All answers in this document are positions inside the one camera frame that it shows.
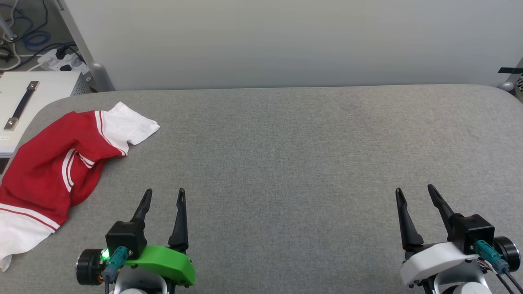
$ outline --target red fabric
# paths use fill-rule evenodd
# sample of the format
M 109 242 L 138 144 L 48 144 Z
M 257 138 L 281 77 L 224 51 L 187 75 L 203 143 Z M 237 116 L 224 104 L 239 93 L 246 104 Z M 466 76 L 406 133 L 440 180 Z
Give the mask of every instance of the red fabric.
M 62 225 L 69 207 L 82 203 L 96 187 L 105 159 L 122 155 L 101 135 L 96 115 L 99 111 L 66 114 L 22 145 L 2 179 L 0 203 L 30 209 Z M 63 174 L 68 154 L 70 178 Z M 94 166 L 89 168 L 80 155 Z M 74 183 L 71 192 L 65 181 Z

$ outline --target black cable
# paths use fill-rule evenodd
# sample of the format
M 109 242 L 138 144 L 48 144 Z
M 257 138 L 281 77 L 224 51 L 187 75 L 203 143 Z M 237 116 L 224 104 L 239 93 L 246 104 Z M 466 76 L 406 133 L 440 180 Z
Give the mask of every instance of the black cable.
M 38 31 L 39 29 L 43 28 L 45 25 L 47 25 L 47 22 L 48 22 L 48 16 L 49 16 L 49 10 L 47 9 L 47 6 L 46 6 L 46 2 L 45 0 L 42 0 L 42 4 L 43 4 L 43 7 L 46 9 L 46 21 L 38 26 L 36 29 L 30 31 L 30 32 L 27 32 L 26 34 L 24 34 L 23 36 L 21 37 L 17 37 L 15 40 L 13 41 L 5 41 L 4 40 L 4 44 L 12 44 L 12 43 L 16 43 L 18 41 L 22 41 L 23 38 L 27 37 L 28 35 L 32 34 L 32 33 L 35 33 L 36 31 Z
M 512 291 L 510 286 L 507 284 L 507 282 L 500 275 L 496 274 L 496 277 L 499 279 L 501 284 L 503 284 L 503 286 L 505 286 L 505 288 L 507 289 L 509 294 L 515 294 L 514 291 Z
M 105 294 L 109 294 L 109 276 L 105 276 Z
M 20 62 L 19 65 L 17 65 L 15 68 L 11 69 L 11 71 L 15 70 L 15 69 L 18 69 L 19 67 L 25 65 L 26 63 L 28 63 L 29 61 L 31 61 L 31 59 L 35 58 L 36 55 L 42 53 L 43 51 L 45 50 L 49 50 L 49 49 L 55 49 L 55 48 L 51 48 L 51 47 L 56 47 L 56 46 L 59 46 L 58 48 L 60 47 L 68 47 L 69 49 L 73 50 L 69 45 L 66 45 L 64 43 L 53 43 L 53 44 L 50 44 L 50 45 L 47 45 L 45 46 L 44 48 L 40 49 L 38 52 L 36 52 L 33 56 L 31 57 L 28 57 L 27 60 L 23 61 L 23 62 Z M 76 54 L 76 56 L 78 56 L 78 58 L 80 58 L 80 60 L 82 62 L 85 62 L 84 59 L 76 52 L 74 51 L 74 53 Z
M 503 274 L 507 275 L 508 279 L 518 288 L 519 292 L 523 294 L 523 288 L 519 285 L 518 281 L 509 273 L 508 268 L 503 268 Z

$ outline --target black tape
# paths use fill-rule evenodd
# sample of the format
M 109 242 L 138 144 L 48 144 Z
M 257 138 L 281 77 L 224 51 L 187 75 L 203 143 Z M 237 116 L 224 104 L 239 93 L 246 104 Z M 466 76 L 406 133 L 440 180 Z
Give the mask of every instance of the black tape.
M 523 68 L 502 67 L 497 73 L 523 74 Z

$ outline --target white box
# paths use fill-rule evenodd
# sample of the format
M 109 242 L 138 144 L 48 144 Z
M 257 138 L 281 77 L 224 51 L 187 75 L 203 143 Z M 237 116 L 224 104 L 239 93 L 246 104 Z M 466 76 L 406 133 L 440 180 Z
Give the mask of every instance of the white box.
M 14 131 L 5 131 L 31 81 L 40 84 L 20 116 Z M 35 115 L 47 104 L 91 93 L 80 72 L 6 72 L 0 77 L 0 158 L 9 158 Z

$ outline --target white cable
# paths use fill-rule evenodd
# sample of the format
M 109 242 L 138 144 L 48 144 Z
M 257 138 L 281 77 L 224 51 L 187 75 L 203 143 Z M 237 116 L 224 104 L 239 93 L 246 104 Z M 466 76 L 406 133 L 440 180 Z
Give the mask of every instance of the white cable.
M 12 26 L 15 24 L 15 8 L 16 8 L 16 6 L 18 5 L 18 1 L 20 1 L 20 0 L 16 0 L 16 1 L 15 1 L 15 3 L 13 4 L 13 8 L 11 9 L 11 23 L 9 24 L 9 28 L 12 27 Z M 7 41 L 5 35 L 6 35 L 6 33 L 4 32 L 4 34 L 2 35 L 2 39 L 3 39 L 3 40 L 2 40 L 2 44 L 4 44 L 4 40 Z M 12 69 L 14 69 L 15 67 L 17 67 L 17 66 L 22 62 L 22 60 L 20 59 L 20 56 L 16 53 L 16 45 L 15 45 L 14 42 L 13 42 L 13 54 L 15 55 L 16 60 L 17 60 L 17 61 L 16 61 L 16 64 L 13 65 L 13 66 L 8 67 L 8 68 L 6 68 L 6 69 L 0 69 L 0 71 L 8 71 L 8 70 L 12 70 Z
M 28 72 L 31 72 L 31 71 L 33 71 L 33 70 L 35 70 L 35 69 L 39 68 L 39 67 L 40 67 L 41 65 L 42 65 L 42 64 L 41 64 L 41 63 L 39 63 L 38 65 L 35 65 L 35 66 L 31 67 L 31 68 L 30 68 L 30 69 L 28 69 L 27 71 L 28 71 Z

